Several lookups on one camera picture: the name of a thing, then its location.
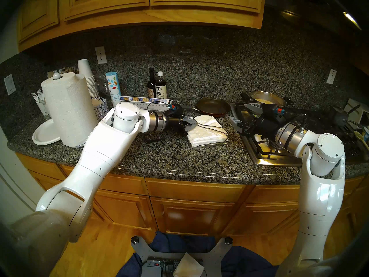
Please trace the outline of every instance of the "stainless steel stovetop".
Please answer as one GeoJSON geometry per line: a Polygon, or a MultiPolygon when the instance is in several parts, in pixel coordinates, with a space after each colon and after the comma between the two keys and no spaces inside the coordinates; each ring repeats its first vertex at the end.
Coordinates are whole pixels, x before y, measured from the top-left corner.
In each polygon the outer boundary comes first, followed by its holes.
{"type": "MultiPolygon", "coordinates": [[[[237,105],[231,104],[232,114],[235,118],[243,122],[251,122],[254,119],[248,111],[237,108],[237,105]]],[[[307,130],[311,130],[317,134],[332,133],[338,136],[345,146],[346,164],[360,164],[369,160],[369,153],[364,145],[357,140],[353,134],[350,125],[345,128],[333,127],[328,121],[324,120],[324,116],[318,112],[303,109],[293,109],[294,113],[305,113],[309,117],[309,125],[307,130]]],[[[300,167],[301,159],[296,158],[285,149],[275,152],[275,143],[268,139],[262,139],[261,135],[255,134],[246,138],[241,136],[243,143],[255,165],[275,166],[275,167],[300,167]]]]}

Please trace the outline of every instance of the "blue fabric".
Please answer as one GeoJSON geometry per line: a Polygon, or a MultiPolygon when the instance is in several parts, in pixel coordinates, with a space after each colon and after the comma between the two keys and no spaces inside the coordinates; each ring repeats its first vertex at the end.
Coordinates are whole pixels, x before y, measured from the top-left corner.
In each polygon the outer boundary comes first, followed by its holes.
{"type": "MultiPolygon", "coordinates": [[[[204,253],[215,246],[215,238],[207,236],[179,236],[156,232],[149,247],[156,252],[204,253]]],[[[142,260],[134,253],[119,270],[117,277],[139,277],[142,260]]],[[[263,257],[240,247],[232,246],[221,262],[222,277],[274,277],[278,266],[272,266],[263,257]]]]}

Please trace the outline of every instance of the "white wall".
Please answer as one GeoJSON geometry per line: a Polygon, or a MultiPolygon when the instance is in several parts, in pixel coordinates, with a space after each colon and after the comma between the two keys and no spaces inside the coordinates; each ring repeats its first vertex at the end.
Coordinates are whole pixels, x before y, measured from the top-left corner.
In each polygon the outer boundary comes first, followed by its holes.
{"type": "MultiPolygon", "coordinates": [[[[16,11],[0,34],[0,63],[18,54],[17,15],[16,11]]],[[[11,223],[32,213],[44,190],[8,149],[7,142],[0,128],[0,221],[11,223]]]]}

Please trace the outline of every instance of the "frying pan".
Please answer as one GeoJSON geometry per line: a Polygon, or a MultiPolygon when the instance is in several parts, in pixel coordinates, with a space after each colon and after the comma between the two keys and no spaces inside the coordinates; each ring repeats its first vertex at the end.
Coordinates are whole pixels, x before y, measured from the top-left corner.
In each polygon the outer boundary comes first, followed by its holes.
{"type": "Polygon", "coordinates": [[[279,97],[273,93],[265,92],[265,91],[253,91],[250,95],[246,93],[241,93],[241,97],[248,103],[252,103],[252,100],[256,99],[259,100],[269,101],[270,103],[277,104],[279,107],[284,107],[290,104],[293,104],[293,101],[287,97],[279,97]]]}
{"type": "Polygon", "coordinates": [[[229,104],[224,100],[204,98],[200,99],[196,103],[196,107],[193,106],[182,106],[183,109],[195,110],[204,115],[210,115],[213,117],[223,117],[231,109],[229,104]]]}

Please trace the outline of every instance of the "gas stove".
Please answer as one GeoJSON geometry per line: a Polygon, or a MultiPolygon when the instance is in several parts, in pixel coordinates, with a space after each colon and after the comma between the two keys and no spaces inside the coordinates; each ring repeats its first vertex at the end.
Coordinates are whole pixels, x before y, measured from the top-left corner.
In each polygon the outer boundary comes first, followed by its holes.
{"type": "MultiPolygon", "coordinates": [[[[331,133],[339,137],[345,146],[346,164],[360,164],[369,160],[369,152],[357,140],[353,133],[354,129],[349,124],[346,123],[345,127],[337,127],[327,120],[325,113],[289,107],[284,107],[284,109],[286,111],[285,118],[293,119],[297,125],[301,122],[302,116],[296,116],[296,114],[306,114],[306,130],[311,130],[316,134],[331,133]]],[[[250,123],[255,119],[255,116],[241,105],[231,104],[231,110],[233,116],[243,122],[250,123]]],[[[301,159],[296,158],[287,150],[277,147],[274,141],[266,139],[259,134],[248,138],[241,136],[241,139],[255,165],[277,167],[301,166],[301,159]]]]}

